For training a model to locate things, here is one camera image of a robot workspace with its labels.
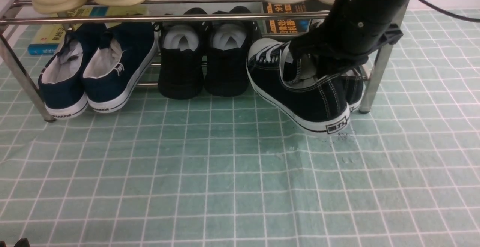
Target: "stainless steel rack leg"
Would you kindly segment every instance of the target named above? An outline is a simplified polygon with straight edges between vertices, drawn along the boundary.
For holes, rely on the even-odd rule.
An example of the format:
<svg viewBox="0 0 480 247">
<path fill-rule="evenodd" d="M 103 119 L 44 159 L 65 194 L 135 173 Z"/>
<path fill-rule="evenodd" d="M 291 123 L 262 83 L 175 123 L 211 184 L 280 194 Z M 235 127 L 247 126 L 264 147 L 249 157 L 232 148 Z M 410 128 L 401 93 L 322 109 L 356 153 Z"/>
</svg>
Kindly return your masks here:
<svg viewBox="0 0 480 247">
<path fill-rule="evenodd" d="M 405 17 L 405 13 L 407 12 L 406 4 L 396 15 L 394 19 L 394 23 L 397 25 L 401 25 L 403 18 Z M 386 45 L 379 49 L 377 53 L 377 58 L 375 59 L 375 64 L 372 67 L 372 71 L 370 72 L 370 76 L 367 80 L 367 88 L 365 89 L 365 93 L 363 95 L 362 102 L 360 104 L 359 111 L 362 114 L 367 114 L 372 110 L 372 105 L 375 100 L 375 96 L 377 95 L 378 88 L 380 86 L 380 82 L 382 82 L 382 78 L 384 76 L 385 68 L 387 67 L 387 63 L 389 62 L 390 55 L 392 53 L 393 45 Z"/>
<path fill-rule="evenodd" d="M 55 118 L 46 110 L 35 83 L 31 80 L 31 77 L 25 70 L 17 55 L 15 55 L 12 47 L 8 44 L 7 39 L 3 37 L 3 34 L 0 34 L 0 57 L 2 57 L 7 67 L 12 72 L 12 75 L 15 76 L 20 86 L 22 86 L 23 90 L 30 97 L 33 105 L 38 112 L 40 112 L 43 119 L 47 122 L 54 122 Z"/>
</svg>

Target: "shoe heel label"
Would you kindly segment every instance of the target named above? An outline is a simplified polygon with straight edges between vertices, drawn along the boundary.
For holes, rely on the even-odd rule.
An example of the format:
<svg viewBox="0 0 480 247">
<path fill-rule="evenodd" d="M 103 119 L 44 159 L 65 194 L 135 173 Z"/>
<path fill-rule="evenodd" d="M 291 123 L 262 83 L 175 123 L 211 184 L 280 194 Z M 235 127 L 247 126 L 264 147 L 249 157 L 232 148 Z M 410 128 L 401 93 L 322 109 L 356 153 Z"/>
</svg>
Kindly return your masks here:
<svg viewBox="0 0 480 247">
<path fill-rule="evenodd" d="M 327 134 L 334 134 L 343 128 L 345 128 L 348 125 L 348 120 L 346 119 L 347 117 L 343 117 L 341 120 L 337 121 L 334 124 L 329 124 L 326 126 L 327 128 Z"/>
</svg>

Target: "book spine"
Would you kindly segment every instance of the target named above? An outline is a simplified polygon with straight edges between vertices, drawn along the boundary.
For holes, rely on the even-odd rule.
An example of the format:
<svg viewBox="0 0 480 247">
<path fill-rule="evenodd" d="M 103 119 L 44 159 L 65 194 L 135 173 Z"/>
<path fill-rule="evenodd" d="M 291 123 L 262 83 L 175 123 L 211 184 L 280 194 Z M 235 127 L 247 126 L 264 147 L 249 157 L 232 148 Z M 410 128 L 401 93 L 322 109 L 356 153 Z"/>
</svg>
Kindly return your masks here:
<svg viewBox="0 0 480 247">
<path fill-rule="evenodd" d="M 29 45 L 27 51 L 30 55 L 53 55 L 58 48 L 58 44 L 33 44 Z"/>
</svg>

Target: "light green mat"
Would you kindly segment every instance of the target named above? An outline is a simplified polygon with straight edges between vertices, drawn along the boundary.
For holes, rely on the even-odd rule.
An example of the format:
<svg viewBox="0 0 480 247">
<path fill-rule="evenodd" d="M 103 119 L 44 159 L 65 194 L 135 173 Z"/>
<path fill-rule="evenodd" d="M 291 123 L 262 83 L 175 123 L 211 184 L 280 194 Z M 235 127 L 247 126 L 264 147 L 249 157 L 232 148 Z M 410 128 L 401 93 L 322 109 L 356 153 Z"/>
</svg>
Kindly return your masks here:
<svg viewBox="0 0 480 247">
<path fill-rule="evenodd" d="M 26 53 L 37 28 L 15 46 L 35 80 L 49 60 Z M 418 11 L 403 30 L 372 113 L 324 140 L 251 89 L 189 101 L 136 90 L 121 112 L 47 124 L 2 65 L 0 240 L 477 247 L 479 24 Z"/>
</svg>

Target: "black cable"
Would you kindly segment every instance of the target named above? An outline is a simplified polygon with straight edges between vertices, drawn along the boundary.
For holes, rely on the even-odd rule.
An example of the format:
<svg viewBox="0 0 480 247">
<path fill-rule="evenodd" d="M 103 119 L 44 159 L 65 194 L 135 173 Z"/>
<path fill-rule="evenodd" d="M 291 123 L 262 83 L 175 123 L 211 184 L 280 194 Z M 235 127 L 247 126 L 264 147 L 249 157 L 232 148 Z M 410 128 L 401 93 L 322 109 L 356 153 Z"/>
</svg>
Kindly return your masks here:
<svg viewBox="0 0 480 247">
<path fill-rule="evenodd" d="M 447 15 L 447 16 L 450 16 L 452 18 L 456 18 L 456 19 L 463 20 L 463 21 L 468 21 L 468 22 L 480 23 L 480 19 L 478 19 L 478 18 L 467 18 L 466 16 L 456 15 L 456 14 L 451 13 L 449 11 L 443 10 L 442 8 L 434 6 L 433 4 L 429 3 L 428 1 L 425 1 L 425 0 L 418 0 L 418 1 L 420 1 L 424 5 L 430 7 L 431 9 L 433 9 L 437 12 L 442 13 L 442 14 Z"/>
</svg>

